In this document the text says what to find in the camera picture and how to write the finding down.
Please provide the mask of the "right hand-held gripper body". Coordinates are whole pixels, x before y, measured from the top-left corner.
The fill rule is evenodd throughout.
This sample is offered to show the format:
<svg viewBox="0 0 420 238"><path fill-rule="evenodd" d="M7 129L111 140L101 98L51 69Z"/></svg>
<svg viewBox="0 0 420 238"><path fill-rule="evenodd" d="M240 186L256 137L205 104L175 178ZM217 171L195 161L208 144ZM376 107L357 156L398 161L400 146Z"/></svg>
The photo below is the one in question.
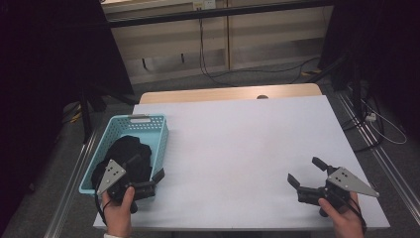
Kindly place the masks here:
<svg viewBox="0 0 420 238"><path fill-rule="evenodd" d="M379 193L357 176L343 167L322 167L327 173L325 185L318 188L302 186L296 183L297 200L302 203L318 205L320 198L326 199L335 209L350 204L351 192L379 197Z"/></svg>

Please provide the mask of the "black stand leg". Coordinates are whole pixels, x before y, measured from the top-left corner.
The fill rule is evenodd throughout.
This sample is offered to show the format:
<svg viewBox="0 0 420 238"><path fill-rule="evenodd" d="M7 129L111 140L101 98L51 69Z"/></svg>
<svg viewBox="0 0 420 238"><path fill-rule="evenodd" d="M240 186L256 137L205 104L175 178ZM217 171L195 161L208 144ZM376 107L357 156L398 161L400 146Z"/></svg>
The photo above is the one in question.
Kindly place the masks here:
<svg viewBox="0 0 420 238"><path fill-rule="evenodd" d="M361 78L360 78L360 69L358 65L354 62L349 60L349 56L347 54L343 54L333 63L328 65L326 68L322 69L320 73L312 76L308 83L316 83L317 81L321 80L327 75L332 74L333 72L337 72L342 68L345 68L347 64L351 64L353 66L353 76L352 76L352 94L353 94L353 107L355 114L362 118L363 117L363 110L362 110L362 103L361 103Z"/></svg>
<svg viewBox="0 0 420 238"><path fill-rule="evenodd" d="M83 143L86 144L93 133L91 120L90 120L90 113L89 113L89 106L96 112L102 112L107 108L107 104L105 103L104 99L102 98L103 95L111 96L114 99L117 99L127 105L136 105L137 101L113 91L105 86L101 86L94 83L84 84L80 88L79 93L79 103L81 107L81 115L82 115L82 122L83 122L83 130L84 130L84 138Z"/></svg>

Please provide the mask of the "light blue plastic basket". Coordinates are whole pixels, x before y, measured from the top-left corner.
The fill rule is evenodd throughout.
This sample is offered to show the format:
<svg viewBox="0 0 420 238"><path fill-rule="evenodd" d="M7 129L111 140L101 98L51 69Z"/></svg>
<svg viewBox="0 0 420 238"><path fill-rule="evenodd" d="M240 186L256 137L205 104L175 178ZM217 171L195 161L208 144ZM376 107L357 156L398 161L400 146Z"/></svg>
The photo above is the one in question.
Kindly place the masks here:
<svg viewBox="0 0 420 238"><path fill-rule="evenodd" d="M163 114L117 115L113 116L99 141L90 164L79 185L81 194L93 195L95 187L91 176L96 166L101 163L115 141L132 136L140 139L142 144L148 145L151 150L152 179L162 168L165 153L168 128Z"/></svg>

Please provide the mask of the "white wall socket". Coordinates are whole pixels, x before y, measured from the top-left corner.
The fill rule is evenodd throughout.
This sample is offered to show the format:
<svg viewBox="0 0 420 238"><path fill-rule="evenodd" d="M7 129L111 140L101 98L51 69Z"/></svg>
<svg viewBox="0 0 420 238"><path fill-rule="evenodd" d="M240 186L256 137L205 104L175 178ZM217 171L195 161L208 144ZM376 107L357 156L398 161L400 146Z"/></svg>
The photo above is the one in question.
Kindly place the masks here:
<svg viewBox="0 0 420 238"><path fill-rule="evenodd" d="M194 10L212 10L216 8L215 0L194 0L192 4Z"/></svg>

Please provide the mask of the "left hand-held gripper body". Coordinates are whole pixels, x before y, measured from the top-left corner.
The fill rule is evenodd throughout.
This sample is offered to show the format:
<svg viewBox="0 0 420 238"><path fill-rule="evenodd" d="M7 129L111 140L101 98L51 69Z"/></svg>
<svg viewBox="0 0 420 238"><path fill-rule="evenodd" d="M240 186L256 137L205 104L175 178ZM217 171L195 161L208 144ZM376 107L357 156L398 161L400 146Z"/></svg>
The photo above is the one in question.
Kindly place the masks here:
<svg viewBox="0 0 420 238"><path fill-rule="evenodd" d="M136 213L138 206L137 200L156 195L157 183L150 178L144 182L133 182L126 171L126 165L120 166L114 160L110 160L105 168L104 175L97 187L97 194L102 195L107 192L112 201L122 203L126 190L132 187L135 190L130 211Z"/></svg>

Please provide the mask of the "person's right hand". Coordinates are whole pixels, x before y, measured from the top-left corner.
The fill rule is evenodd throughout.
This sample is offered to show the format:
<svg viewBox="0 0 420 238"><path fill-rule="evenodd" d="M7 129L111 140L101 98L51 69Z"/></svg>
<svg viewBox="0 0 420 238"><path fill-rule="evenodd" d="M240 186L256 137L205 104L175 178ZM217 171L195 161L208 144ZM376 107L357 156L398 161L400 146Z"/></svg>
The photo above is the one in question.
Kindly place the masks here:
<svg viewBox="0 0 420 238"><path fill-rule="evenodd" d="M336 238L365 238L362 222L350 208L336 210L325 198L319 198L318 203L332 219Z"/></svg>

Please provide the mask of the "white table cover sheet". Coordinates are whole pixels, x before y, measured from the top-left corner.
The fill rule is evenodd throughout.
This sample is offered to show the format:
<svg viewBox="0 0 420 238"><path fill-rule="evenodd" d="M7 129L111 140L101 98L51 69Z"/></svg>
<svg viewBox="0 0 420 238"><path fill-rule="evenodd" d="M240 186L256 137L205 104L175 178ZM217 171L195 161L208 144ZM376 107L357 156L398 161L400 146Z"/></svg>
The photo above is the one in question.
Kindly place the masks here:
<svg viewBox="0 0 420 238"><path fill-rule="evenodd" d="M320 158L363 179L328 99L323 96L139 104L162 114L168 139L164 179L139 203L137 230L323 230L332 222L300 203L289 175L309 187L326 175Z"/></svg>

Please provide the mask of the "black curtain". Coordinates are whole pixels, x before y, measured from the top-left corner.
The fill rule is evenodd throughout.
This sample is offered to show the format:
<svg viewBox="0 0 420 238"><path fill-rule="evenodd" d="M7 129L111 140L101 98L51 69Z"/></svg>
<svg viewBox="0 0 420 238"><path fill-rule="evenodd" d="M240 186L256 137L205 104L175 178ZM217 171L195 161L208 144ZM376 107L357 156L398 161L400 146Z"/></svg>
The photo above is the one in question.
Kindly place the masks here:
<svg viewBox="0 0 420 238"><path fill-rule="evenodd" d="M133 91L102 0L0 0L0 235L43 168L65 105Z"/></svg>
<svg viewBox="0 0 420 238"><path fill-rule="evenodd" d="M420 140L420 0L337 0L318 66L343 55L348 61L333 72L334 88L352 80L356 64L405 131Z"/></svg>

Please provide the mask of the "person's left hand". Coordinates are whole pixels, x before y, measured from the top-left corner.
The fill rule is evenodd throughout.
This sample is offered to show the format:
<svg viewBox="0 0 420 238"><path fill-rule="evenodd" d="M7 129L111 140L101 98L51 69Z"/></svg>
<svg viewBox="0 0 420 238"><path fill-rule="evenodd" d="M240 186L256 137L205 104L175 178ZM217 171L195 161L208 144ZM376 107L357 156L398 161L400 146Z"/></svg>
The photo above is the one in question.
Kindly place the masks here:
<svg viewBox="0 0 420 238"><path fill-rule="evenodd" d="M102 194L102 204L104 206L104 215L107 223L106 233L122 237L131 237L131 204L133 202L135 190L129 187L124 195L121 204L111 200L109 194Z"/></svg>

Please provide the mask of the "black horizontal bar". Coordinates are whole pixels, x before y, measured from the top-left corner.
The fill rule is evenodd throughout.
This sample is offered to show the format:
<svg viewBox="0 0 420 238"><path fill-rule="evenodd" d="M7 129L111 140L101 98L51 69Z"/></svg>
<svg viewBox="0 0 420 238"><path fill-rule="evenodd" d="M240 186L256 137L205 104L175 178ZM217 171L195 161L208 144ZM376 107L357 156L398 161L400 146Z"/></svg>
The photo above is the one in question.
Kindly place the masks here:
<svg viewBox="0 0 420 238"><path fill-rule="evenodd" d="M164 14L149 17L123 18L109 20L110 28L123 28L132 26L143 26L160 23L179 22L187 20L199 20L217 17L239 16L248 14L259 14L268 12L300 10L307 8L317 8L325 6L334 6L337 0L293 0L281 3L271 3L262 5L251 5L241 7L228 7L213 10L199 10L184 13Z"/></svg>

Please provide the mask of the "black shorts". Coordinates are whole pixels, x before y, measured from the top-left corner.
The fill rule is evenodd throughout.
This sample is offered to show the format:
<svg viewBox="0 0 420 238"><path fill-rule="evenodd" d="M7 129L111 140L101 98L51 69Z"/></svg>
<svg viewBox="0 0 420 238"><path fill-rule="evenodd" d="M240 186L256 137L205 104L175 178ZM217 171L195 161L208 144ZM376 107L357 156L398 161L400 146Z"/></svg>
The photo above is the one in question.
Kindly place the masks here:
<svg viewBox="0 0 420 238"><path fill-rule="evenodd" d="M91 176L92 185L96 186L100 182L110 160L114 160L118 165L123 166L135 155L140 155L143 159L143 172L141 178L129 177L130 181L148 181L152 172L151 147L143 144L138 137L124 136L112 144L107 151L104 160L96 166Z"/></svg>

